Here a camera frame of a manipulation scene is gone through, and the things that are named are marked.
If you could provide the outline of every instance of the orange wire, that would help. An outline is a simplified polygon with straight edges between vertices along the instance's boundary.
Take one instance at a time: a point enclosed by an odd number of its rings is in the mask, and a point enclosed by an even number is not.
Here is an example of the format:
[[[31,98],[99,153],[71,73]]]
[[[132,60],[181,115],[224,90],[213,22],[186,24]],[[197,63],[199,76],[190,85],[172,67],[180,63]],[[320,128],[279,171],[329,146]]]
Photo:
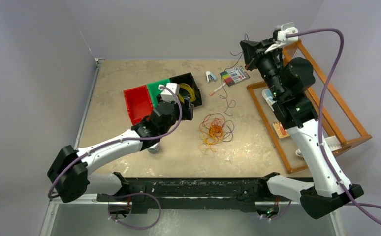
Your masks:
[[[216,152],[212,145],[221,143],[224,139],[225,132],[223,131],[223,128],[225,126],[225,123],[227,122],[225,118],[213,118],[211,119],[211,114],[208,114],[203,122],[199,125],[199,131],[202,132],[201,139],[202,144],[207,146],[205,150],[201,149],[205,153],[208,150],[211,150],[212,152]]]

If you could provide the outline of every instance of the pile of wires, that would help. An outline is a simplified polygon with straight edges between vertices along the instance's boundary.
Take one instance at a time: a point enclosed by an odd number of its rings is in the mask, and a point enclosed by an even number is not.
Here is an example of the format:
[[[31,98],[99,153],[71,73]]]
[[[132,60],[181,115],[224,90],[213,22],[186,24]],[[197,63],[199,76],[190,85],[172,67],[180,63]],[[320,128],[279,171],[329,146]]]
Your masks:
[[[208,114],[199,125],[199,131],[202,133],[200,136],[202,146],[205,146],[199,149],[205,153],[208,150],[216,152],[212,148],[212,145],[221,142],[230,142],[232,140],[234,123],[230,120],[226,120],[221,113]]]
[[[196,100],[195,91],[193,91],[190,85],[182,83],[182,84],[179,84],[179,87],[189,93],[189,95],[187,95],[186,97],[190,98],[190,102],[194,102]],[[178,95],[178,98],[182,103],[185,102],[184,97],[181,96],[180,94]]]

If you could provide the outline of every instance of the beige table surface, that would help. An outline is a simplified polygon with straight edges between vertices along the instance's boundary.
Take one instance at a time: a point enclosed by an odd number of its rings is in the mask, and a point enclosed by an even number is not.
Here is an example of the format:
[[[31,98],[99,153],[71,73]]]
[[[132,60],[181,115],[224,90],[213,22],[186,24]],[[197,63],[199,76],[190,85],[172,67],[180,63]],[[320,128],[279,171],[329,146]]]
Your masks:
[[[201,144],[199,124],[209,113],[223,113],[226,102],[209,94],[220,81],[207,83],[205,72],[217,77],[234,64],[226,60],[106,60],[101,67],[84,123],[79,147],[87,147],[113,138],[131,127],[123,91],[150,82],[191,72],[202,94],[203,105],[195,108],[192,121],[184,121],[160,142],[161,151],[134,153],[113,161],[97,173],[123,173],[126,177],[262,177],[270,172],[284,176],[310,177],[309,170],[288,175],[266,127],[246,89],[261,81],[258,71],[249,71],[250,79],[226,87],[236,106],[226,116],[234,122],[234,138],[213,146],[206,154]]]

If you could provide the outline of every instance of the gray wall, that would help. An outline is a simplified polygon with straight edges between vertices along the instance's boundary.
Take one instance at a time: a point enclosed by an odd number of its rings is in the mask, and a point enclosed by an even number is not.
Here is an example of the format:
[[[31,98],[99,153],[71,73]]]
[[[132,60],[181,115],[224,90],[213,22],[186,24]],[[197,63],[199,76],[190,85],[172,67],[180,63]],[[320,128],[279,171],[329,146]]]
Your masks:
[[[231,58],[273,26],[307,29],[323,0],[66,0],[96,58]]]
[[[0,0],[0,235],[38,235],[95,61],[63,0]]]
[[[373,136],[337,160],[352,182],[363,186],[365,196],[360,201],[381,205],[381,1],[326,0],[310,28],[320,27],[344,33],[345,47],[332,83]],[[320,33],[302,39],[328,73],[338,50],[337,35]],[[381,227],[359,210],[350,206],[342,210],[351,235],[381,235]],[[381,217],[380,211],[369,211]]]

